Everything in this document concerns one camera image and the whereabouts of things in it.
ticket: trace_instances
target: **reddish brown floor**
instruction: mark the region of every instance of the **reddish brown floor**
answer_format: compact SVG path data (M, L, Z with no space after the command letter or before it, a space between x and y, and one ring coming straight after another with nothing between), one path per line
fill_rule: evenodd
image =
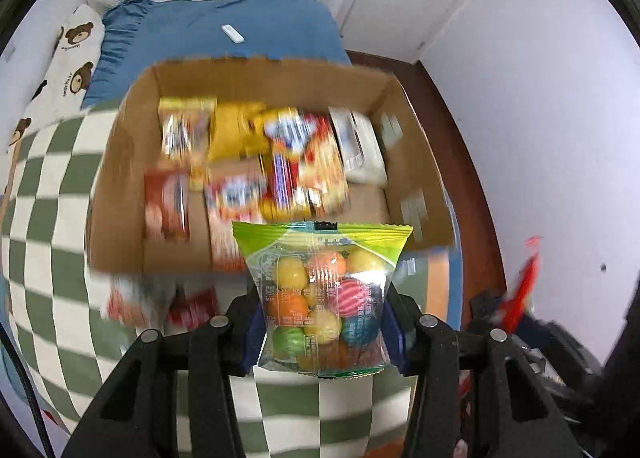
M506 290L494 224L465 143L422 64L411 65L353 52L349 53L349 57L354 64L393 72L404 86L427 134L460 225L464 264L464 325L470 318L468 300L471 297L485 288L496 294Z

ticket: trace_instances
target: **red candy ball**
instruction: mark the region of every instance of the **red candy ball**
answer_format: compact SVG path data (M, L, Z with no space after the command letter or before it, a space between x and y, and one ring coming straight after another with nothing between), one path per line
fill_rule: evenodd
M336 295L340 317L356 316L371 302L369 287L355 278L344 278L336 287Z

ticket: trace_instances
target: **yellow candy ball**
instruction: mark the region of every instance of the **yellow candy ball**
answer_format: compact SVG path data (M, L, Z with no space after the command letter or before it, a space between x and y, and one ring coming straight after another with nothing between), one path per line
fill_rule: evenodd
M347 258L347 272L352 274L371 270L384 272L386 267L385 260L360 247L354 248Z
M318 344L327 344L340 336L342 322L337 314L330 310L313 310L309 314L306 335L315 335Z
M300 292L306 287L308 277L305 265L296 256L280 258L276 264L275 282L279 289Z

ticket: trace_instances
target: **silver screw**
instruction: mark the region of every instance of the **silver screw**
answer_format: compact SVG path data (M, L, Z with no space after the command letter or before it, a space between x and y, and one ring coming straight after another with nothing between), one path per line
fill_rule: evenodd
M438 324L438 318L433 315L423 315L420 317L420 324L425 328L435 328Z
M140 336L143 343L152 343L158 339L158 330L145 330Z
M214 328L222 328L229 324L229 318L226 315L217 315L211 321L209 321L211 326Z
M505 340L507 340L507 332L505 332L504 330L500 330L499 328L494 328L493 330L491 330L489 332L489 335L491 336L491 339L499 343L503 343L505 342Z

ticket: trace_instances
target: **checkered blanket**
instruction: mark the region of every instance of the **checkered blanket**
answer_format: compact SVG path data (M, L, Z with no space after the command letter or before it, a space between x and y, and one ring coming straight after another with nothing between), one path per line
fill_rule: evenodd
M84 250L89 201L117 107L96 106L85 116L25 135L2 222L10 325L38 392L70 432L138 335L101 318L110 277L89 270ZM424 258L405 261L410 272L397 280L400 291L429 302L430 273L429 290L440 291L442 299L448 262L434 258L444 273L428 271L431 263ZM441 282L432 285L432 276ZM186 379L179 375L178 446L189 456ZM250 457L362 456L404 434L413 385L394 368L351 380L260 368L231 378Z

